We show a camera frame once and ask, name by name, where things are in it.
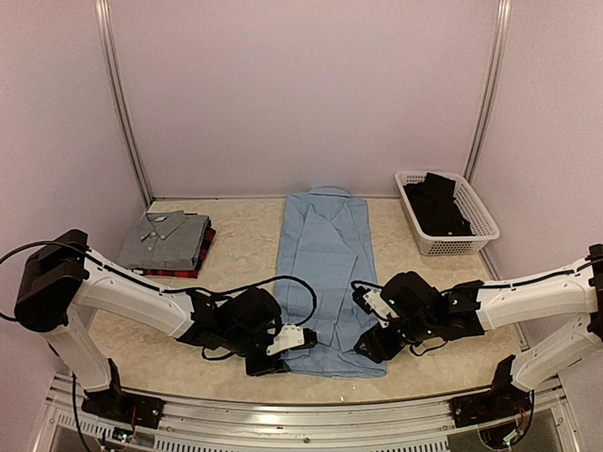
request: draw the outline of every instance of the metal frame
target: metal frame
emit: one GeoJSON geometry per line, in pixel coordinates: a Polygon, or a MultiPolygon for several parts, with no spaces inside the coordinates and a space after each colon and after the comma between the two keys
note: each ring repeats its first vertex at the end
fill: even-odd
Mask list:
{"type": "Polygon", "coordinates": [[[155,200],[153,191],[149,185],[142,158],[140,157],[139,146],[134,137],[134,129],[130,120],[130,113],[123,94],[122,79],[120,77],[120,67],[115,50],[115,40],[113,38],[113,28],[111,26],[111,12],[109,10],[108,0],[95,0],[96,19],[101,37],[101,45],[105,55],[106,72],[109,79],[109,86],[113,94],[115,111],[122,128],[123,139],[128,153],[128,158],[136,177],[140,196],[145,207],[150,207],[155,200]]]}
{"type": "MultiPolygon", "coordinates": [[[[57,375],[46,397],[41,434],[34,452],[47,452],[57,426],[74,429],[71,391],[71,378],[57,375]]],[[[414,450],[414,444],[417,451],[421,450],[420,444],[424,444],[423,450],[429,450],[425,444],[443,444],[447,450],[447,437],[477,428],[454,426],[448,403],[457,394],[362,404],[277,405],[131,391],[166,401],[158,430],[137,428],[140,440],[148,446],[133,447],[135,450],[381,452],[404,450],[403,447],[414,450]]],[[[78,386],[78,406],[83,395],[78,386]]],[[[579,452],[573,418],[559,380],[545,381],[536,397],[537,412],[553,410],[563,451],[579,452]]],[[[127,427],[81,411],[79,417],[84,432],[92,435],[107,428],[127,427]]]]}
{"type": "Polygon", "coordinates": [[[473,133],[471,150],[463,173],[464,178],[469,183],[473,182],[473,178],[475,177],[480,160],[481,147],[483,146],[483,140],[486,135],[488,122],[490,121],[490,115],[497,94],[498,79],[509,31],[509,20],[511,18],[511,2],[512,0],[498,0],[497,28],[492,45],[490,63],[488,65],[486,84],[483,89],[483,95],[481,96],[480,114],[478,116],[475,132],[473,133]]]}

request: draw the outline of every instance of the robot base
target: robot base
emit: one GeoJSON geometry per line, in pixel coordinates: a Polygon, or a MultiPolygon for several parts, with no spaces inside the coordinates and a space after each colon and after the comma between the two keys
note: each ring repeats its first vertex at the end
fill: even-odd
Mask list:
{"type": "Polygon", "coordinates": [[[117,365],[109,361],[111,383],[104,391],[86,392],[82,411],[128,426],[159,427],[165,402],[157,397],[126,393],[122,390],[117,365]]]}

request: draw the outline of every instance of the shirt collar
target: shirt collar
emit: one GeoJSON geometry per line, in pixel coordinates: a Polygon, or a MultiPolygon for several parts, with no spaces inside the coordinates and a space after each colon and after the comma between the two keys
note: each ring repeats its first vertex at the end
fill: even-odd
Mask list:
{"type": "Polygon", "coordinates": [[[335,188],[334,186],[319,186],[312,188],[308,191],[311,195],[327,195],[327,196],[342,196],[344,198],[350,198],[351,194],[341,188],[335,188]]]}
{"type": "Polygon", "coordinates": [[[187,216],[182,210],[162,214],[145,214],[137,226],[139,239],[144,240],[150,234],[156,233],[158,238],[165,240],[185,221],[187,221],[187,216]]]}

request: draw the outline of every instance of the light blue shirt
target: light blue shirt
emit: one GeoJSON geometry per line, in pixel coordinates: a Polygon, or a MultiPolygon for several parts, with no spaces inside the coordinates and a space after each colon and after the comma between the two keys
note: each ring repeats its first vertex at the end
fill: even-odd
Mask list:
{"type": "MultiPolygon", "coordinates": [[[[319,344],[284,356],[291,371],[325,377],[382,377],[385,364],[357,354],[361,333],[377,320],[351,298],[350,281],[376,282],[367,202],[338,188],[315,188],[286,201],[277,272],[306,280],[317,292],[317,310],[303,326],[318,334],[319,344]]],[[[278,281],[275,297],[283,321],[296,323],[311,309],[307,291],[278,281]]]]}

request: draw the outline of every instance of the folded gray shirt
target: folded gray shirt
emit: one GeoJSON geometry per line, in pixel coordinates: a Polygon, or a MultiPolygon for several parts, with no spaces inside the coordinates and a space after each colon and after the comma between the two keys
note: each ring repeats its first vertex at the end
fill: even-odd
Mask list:
{"type": "Polygon", "coordinates": [[[125,238],[117,262],[125,268],[194,270],[208,221],[182,210],[145,214],[125,238]]]}

